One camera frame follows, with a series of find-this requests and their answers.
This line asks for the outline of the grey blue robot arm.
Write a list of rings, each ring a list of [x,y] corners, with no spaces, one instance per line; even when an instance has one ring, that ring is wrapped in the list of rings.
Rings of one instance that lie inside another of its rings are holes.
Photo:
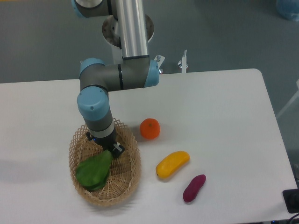
[[[113,16],[118,23],[122,62],[106,65],[88,58],[80,65],[78,110],[89,140],[108,150],[114,158],[125,150],[116,141],[116,128],[109,104],[109,92],[147,88],[159,83],[159,66],[148,51],[146,14],[141,0],[73,0],[72,7],[84,18]]]

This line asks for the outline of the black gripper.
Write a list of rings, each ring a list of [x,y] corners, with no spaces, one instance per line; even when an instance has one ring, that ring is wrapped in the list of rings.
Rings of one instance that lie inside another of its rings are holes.
[[[103,150],[111,152],[114,158],[118,158],[125,151],[125,147],[119,142],[116,142],[116,130],[114,129],[108,136],[99,138],[93,136],[90,132],[85,133],[89,141],[94,141],[96,144],[102,146]]]

